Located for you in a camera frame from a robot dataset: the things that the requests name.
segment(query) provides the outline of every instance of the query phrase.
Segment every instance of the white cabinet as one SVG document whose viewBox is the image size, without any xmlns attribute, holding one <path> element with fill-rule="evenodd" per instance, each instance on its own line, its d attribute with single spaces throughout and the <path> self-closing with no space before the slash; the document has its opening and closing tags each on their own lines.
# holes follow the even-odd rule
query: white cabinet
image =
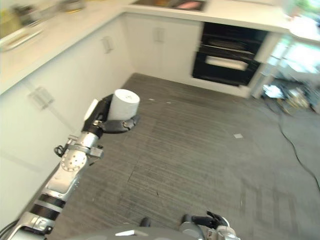
<svg viewBox="0 0 320 240">
<path fill-rule="evenodd" d="M 135 71 L 153 77 L 161 73 L 161 17 L 127 13 L 127 42 Z"/>
<path fill-rule="evenodd" d="M 26 81 L 0 96 L 0 228 L 18 217 L 59 163 L 54 147 L 69 131 L 48 109 L 33 104 Z"/>
<path fill-rule="evenodd" d="M 54 147 L 80 133 L 92 100 L 121 88 L 133 72 L 117 18 L 0 96 L 0 228 L 18 217 L 59 163 Z M 39 87 L 53 98 L 45 109 L 29 96 Z"/>
<path fill-rule="evenodd" d="M 113 20 L 28 76 L 53 96 L 50 109 L 78 135 L 93 99 L 112 94 L 133 73 L 122 25 Z"/>
<path fill-rule="evenodd" d="M 191 77 L 201 22 L 135 13 L 127 13 L 125 19 L 138 73 L 177 82 Z"/>
<path fill-rule="evenodd" d="M 161 22 L 164 29 L 161 75 L 184 83 L 192 76 L 202 23 L 170 17 L 162 17 Z"/>
</svg>

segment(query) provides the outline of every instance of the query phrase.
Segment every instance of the wall oven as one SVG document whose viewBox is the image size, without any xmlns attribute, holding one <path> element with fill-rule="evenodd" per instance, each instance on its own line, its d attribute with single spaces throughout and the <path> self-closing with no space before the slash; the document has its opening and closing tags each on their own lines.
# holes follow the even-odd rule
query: wall oven
<svg viewBox="0 0 320 240">
<path fill-rule="evenodd" d="M 192 76 L 233 86 L 248 85 L 260 66 L 254 58 L 266 31 L 205 22 Z"/>
</svg>

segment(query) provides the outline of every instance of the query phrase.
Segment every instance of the black cable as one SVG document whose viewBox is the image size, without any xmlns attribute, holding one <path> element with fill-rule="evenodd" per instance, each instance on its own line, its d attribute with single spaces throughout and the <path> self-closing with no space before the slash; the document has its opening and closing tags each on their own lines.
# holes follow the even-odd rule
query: black cable
<svg viewBox="0 0 320 240">
<path fill-rule="evenodd" d="M 278 127 L 279 127 L 279 129 L 280 129 L 281 134 L 282 134 L 282 135 L 284 136 L 284 138 L 291 144 L 291 146 L 292 146 L 292 148 L 293 148 L 294 155 L 295 155 L 296 159 L 298 160 L 299 164 L 303 167 L 303 169 L 304 169 L 305 171 L 307 171 L 307 172 L 314 178 L 314 180 L 315 180 L 315 182 L 316 182 L 316 185 L 317 185 L 317 187 L 318 187 L 318 190 L 319 190 L 319 192 L 320 192 L 320 184 L 319 184 L 319 181 L 318 181 L 316 175 L 315 175 L 306 165 L 304 165 L 304 164 L 301 162 L 301 160 L 300 160 L 300 158 L 299 158 L 299 156 L 298 156 L 298 153 L 297 153 L 296 146 L 294 145 L 294 143 L 293 143 L 293 142 L 286 136 L 286 134 L 284 133 L 284 130 L 283 130 L 283 128 L 282 128 L 282 119 L 283 119 L 283 118 L 282 118 L 282 115 L 283 115 L 283 114 L 282 114 L 281 112 L 276 112 L 275 110 L 273 110 L 273 109 L 270 107 L 270 105 L 267 103 L 266 98 L 264 97 L 263 99 L 264 99 L 264 102 L 265 102 L 265 104 L 267 105 L 267 107 L 268 107 L 273 113 L 275 113 L 275 114 L 277 114 L 277 115 L 279 116 Z"/>
<path fill-rule="evenodd" d="M 0 239 L 12 228 L 18 223 L 19 219 L 9 223 L 7 226 L 1 229 L 0 231 Z"/>
<path fill-rule="evenodd" d="M 57 154 L 60 158 L 65 154 L 66 150 L 68 149 L 69 144 L 65 144 L 64 146 L 59 145 L 56 146 L 53 151 L 55 154 Z"/>
</svg>

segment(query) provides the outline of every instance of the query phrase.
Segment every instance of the white countertop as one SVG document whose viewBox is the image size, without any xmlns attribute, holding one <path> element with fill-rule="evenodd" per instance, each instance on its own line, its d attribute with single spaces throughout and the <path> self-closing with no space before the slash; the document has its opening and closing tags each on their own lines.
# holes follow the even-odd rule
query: white countertop
<svg viewBox="0 0 320 240">
<path fill-rule="evenodd" d="M 233 0 L 209 0 L 204 12 L 129 5 L 135 0 L 88 1 L 76 13 L 59 12 L 44 31 L 0 56 L 0 94 L 85 36 L 125 12 L 189 19 L 288 33 L 289 22 L 278 6 Z"/>
<path fill-rule="evenodd" d="M 315 20 L 295 17 L 289 30 L 296 41 L 320 46 L 320 27 L 317 27 Z"/>
</svg>

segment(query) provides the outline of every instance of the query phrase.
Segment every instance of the kitchen sink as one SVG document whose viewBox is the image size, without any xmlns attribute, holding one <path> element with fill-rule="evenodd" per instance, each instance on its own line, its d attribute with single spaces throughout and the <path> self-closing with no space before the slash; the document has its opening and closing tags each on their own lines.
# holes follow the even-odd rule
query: kitchen sink
<svg viewBox="0 0 320 240">
<path fill-rule="evenodd" d="M 133 4 L 202 12 L 206 3 L 206 0 L 138 0 Z"/>
</svg>

